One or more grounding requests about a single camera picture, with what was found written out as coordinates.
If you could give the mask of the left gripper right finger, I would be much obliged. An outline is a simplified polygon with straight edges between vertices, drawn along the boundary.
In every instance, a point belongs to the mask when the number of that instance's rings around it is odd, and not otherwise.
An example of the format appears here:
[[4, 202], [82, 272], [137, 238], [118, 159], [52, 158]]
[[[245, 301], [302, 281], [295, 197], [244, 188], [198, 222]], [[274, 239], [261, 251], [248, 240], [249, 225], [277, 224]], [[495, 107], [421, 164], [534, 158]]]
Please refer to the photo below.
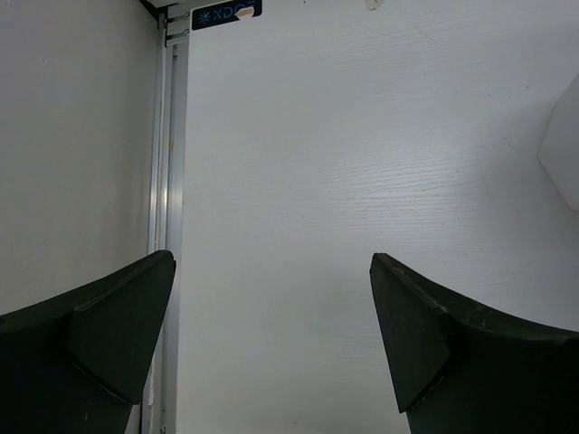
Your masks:
[[370, 267], [398, 410], [413, 433], [575, 433], [578, 335], [488, 307], [385, 253]]

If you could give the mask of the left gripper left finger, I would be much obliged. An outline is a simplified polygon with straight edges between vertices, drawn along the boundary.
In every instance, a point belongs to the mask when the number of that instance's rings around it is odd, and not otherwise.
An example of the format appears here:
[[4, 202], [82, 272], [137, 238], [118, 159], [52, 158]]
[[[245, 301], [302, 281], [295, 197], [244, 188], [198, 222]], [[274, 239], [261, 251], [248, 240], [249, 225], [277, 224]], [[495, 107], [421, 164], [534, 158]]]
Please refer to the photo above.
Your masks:
[[158, 250], [1, 316], [1, 431], [123, 433], [143, 399], [176, 273]]

